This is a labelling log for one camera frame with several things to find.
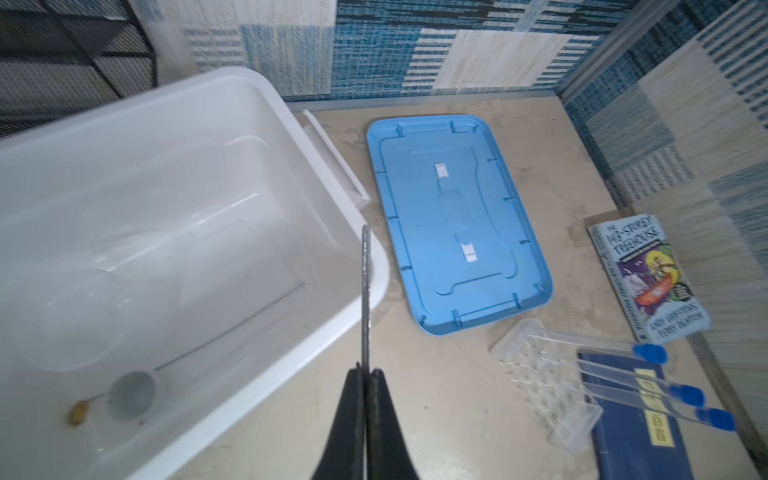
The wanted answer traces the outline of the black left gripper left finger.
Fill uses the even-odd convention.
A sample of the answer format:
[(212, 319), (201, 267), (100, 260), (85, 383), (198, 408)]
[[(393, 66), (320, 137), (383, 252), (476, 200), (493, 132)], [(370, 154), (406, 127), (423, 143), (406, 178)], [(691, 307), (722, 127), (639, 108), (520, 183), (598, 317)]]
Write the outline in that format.
[(364, 477), (364, 384), (360, 364), (345, 377), (329, 436), (312, 480)]

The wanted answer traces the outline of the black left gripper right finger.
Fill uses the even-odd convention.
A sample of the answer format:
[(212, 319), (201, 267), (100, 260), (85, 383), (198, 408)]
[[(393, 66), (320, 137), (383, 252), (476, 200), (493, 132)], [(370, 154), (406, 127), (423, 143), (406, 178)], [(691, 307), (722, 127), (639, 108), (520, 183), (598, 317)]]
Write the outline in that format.
[(367, 478), (418, 479), (381, 369), (367, 379), (365, 418)]

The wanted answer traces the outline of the clear test tube rack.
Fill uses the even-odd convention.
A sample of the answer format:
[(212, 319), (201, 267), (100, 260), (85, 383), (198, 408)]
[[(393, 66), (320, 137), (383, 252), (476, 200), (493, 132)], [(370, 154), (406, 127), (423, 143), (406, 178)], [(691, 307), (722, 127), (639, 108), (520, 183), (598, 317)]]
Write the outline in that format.
[(583, 385), (574, 345), (556, 341), (530, 318), (517, 322), (490, 353), (552, 446), (571, 454), (590, 447), (603, 408)]

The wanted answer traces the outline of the small white ceramic dish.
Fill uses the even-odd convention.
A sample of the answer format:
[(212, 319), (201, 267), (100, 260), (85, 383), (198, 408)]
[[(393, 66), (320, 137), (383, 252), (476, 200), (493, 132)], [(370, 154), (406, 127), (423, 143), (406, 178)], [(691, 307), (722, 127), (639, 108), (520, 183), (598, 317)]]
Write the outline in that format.
[(167, 397), (168, 380), (157, 370), (126, 373), (107, 392), (110, 416), (122, 422), (146, 422), (162, 408)]

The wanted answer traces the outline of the white plastic storage bin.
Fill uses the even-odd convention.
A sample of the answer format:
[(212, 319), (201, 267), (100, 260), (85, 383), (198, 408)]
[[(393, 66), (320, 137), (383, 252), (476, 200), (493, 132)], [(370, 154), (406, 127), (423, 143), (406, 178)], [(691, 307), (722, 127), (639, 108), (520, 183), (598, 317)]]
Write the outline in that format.
[(165, 479), (361, 319), (369, 196), (228, 67), (1, 143), (1, 475)]

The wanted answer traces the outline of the blue capped test tube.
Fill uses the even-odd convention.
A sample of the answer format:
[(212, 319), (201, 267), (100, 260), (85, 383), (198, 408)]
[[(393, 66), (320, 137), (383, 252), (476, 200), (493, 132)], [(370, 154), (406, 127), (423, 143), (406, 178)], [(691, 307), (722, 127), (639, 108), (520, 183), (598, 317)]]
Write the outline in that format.
[(694, 386), (668, 382), (653, 376), (640, 375), (623, 369), (578, 359), (577, 364), (582, 373), (598, 377), (616, 384), (621, 384), (636, 390), (664, 395), (673, 400), (701, 408), (706, 405), (704, 392)]
[(725, 410), (694, 407), (669, 396), (643, 390), (613, 388), (589, 382), (584, 383), (583, 386), (589, 394), (603, 400), (707, 425), (726, 432), (736, 431), (733, 415)]
[(602, 351), (610, 355), (643, 360), (656, 365), (664, 365), (668, 360), (667, 351), (662, 345), (639, 344), (551, 330), (534, 331), (531, 334), (531, 337), (551, 340), (584, 349)]

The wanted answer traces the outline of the clear glass stirring rod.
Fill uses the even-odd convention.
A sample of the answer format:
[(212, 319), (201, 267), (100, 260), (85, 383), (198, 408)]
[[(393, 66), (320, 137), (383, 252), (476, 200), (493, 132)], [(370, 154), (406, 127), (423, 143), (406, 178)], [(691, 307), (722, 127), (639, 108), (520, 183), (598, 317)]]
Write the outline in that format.
[(134, 228), (107, 236), (101, 243), (103, 250), (92, 255), (90, 261), (107, 272), (113, 272), (123, 265), (202, 228), (204, 225), (213, 224), (220, 218), (233, 216), (241, 205), (260, 197), (262, 197), (261, 192), (254, 192), (237, 201), (225, 204), (217, 210), (197, 212), (180, 222)]

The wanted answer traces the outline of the clear plastic beaker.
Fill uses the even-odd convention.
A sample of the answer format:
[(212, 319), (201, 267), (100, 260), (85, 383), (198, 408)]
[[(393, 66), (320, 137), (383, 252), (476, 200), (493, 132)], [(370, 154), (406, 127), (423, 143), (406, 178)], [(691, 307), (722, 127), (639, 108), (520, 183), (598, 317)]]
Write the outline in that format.
[(20, 356), (75, 371), (164, 349), (179, 290), (175, 243), (113, 272), (90, 261), (107, 236), (134, 228), (4, 228), (1, 317)]

